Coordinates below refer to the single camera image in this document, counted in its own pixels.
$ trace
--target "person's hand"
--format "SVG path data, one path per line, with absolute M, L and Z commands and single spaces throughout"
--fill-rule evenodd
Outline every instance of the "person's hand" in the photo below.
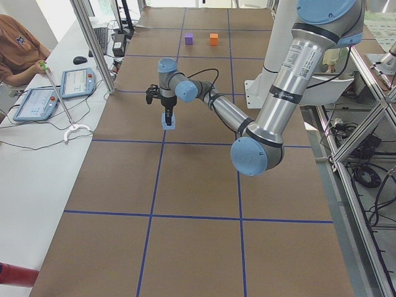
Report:
M 32 67 L 33 70 L 36 74 L 45 74 L 45 70 L 42 68 L 41 63 L 46 63 L 44 60 L 38 60 Z

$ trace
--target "orange cube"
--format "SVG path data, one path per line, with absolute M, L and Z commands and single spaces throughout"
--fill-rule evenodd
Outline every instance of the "orange cube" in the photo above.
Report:
M 218 45 L 218 34 L 217 33 L 210 34 L 210 45 Z

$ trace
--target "keyboard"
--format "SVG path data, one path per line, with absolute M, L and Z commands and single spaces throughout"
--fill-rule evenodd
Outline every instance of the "keyboard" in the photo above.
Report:
M 93 28 L 93 31 L 95 32 L 95 35 L 99 42 L 102 53 L 106 54 L 107 53 L 107 38 L 108 38 L 107 28 L 106 27 Z M 88 56 L 92 57 L 91 51 L 89 51 Z

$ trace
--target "metal tool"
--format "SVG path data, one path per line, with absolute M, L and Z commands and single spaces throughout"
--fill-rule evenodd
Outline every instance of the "metal tool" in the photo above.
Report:
M 64 112 L 66 113 L 66 116 L 67 116 L 67 118 L 69 119 L 69 122 L 70 122 L 70 124 L 71 124 L 71 126 L 68 128 L 68 130 L 66 130 L 66 132 L 65 132 L 64 135 L 63 135 L 64 143 L 67 144 L 67 142 L 69 141 L 69 139 L 67 138 L 68 135 L 69 135 L 71 132 L 76 131 L 76 130 L 78 130 L 78 129 L 86 129 L 86 130 L 88 130 L 88 131 L 90 131 L 90 132 L 93 132 L 93 131 L 91 130 L 91 128 L 89 128 L 87 125 L 84 125 L 84 124 L 76 124 L 76 123 L 73 121 L 73 119 L 72 119 L 72 117 L 71 117 L 71 115 L 70 115 L 70 112 L 67 110 L 67 107 L 66 107 L 66 105 L 65 105 L 64 102 L 63 102 L 63 99 L 62 99 L 61 94 L 59 94 L 58 88 L 56 87 L 54 81 L 52 80 L 51 74 L 50 74 L 50 72 L 48 71 L 48 67 L 46 66 L 46 64 L 45 64 L 44 62 L 41 62 L 40 65 L 41 65 L 41 68 L 44 69 L 44 71 L 45 71 L 45 73 L 46 73 L 46 75 L 47 75 L 49 81 L 51 82 L 51 85 L 52 85 L 52 87 L 54 88 L 54 91 L 55 91 L 55 93 L 56 93 L 56 96 L 58 96 L 59 102 L 60 102 L 60 104 L 62 105 L 63 110 L 64 110 Z

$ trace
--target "purple cube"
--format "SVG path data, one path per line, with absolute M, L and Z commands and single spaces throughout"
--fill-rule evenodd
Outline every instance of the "purple cube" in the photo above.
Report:
M 186 45 L 192 45 L 192 33 L 186 33 L 184 35 L 184 41 L 186 42 Z

